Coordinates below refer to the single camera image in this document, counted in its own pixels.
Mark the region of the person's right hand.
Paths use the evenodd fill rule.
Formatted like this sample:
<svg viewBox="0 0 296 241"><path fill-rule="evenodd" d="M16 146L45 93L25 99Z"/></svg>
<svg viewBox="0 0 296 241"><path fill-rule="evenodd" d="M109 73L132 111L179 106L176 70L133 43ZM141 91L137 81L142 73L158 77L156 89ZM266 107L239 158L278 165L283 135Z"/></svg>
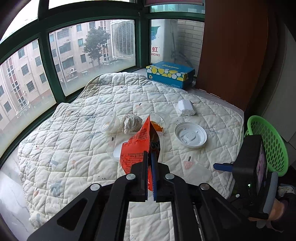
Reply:
<svg viewBox="0 0 296 241"><path fill-rule="evenodd" d="M264 221L275 221L280 219L285 212L285 204L275 199L273 203L272 210L269 214L268 219L264 219Z"/></svg>

